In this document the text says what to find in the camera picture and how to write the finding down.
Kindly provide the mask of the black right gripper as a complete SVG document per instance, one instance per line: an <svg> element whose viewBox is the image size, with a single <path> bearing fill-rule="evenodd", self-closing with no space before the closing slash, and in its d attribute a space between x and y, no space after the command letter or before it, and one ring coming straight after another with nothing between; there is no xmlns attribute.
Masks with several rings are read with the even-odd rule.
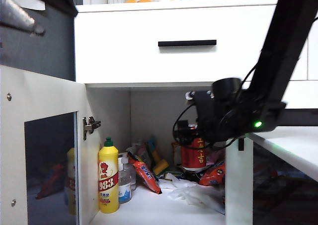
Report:
<svg viewBox="0 0 318 225"><path fill-rule="evenodd" d="M232 109L217 122L206 122L206 125L198 128L198 136L206 143L225 142L229 139L235 141L238 135L234 135L230 126L226 126L238 115L237 109ZM196 125L189 124L187 120L180 120L173 126L173 136L180 143L191 143L196 138Z"/></svg>

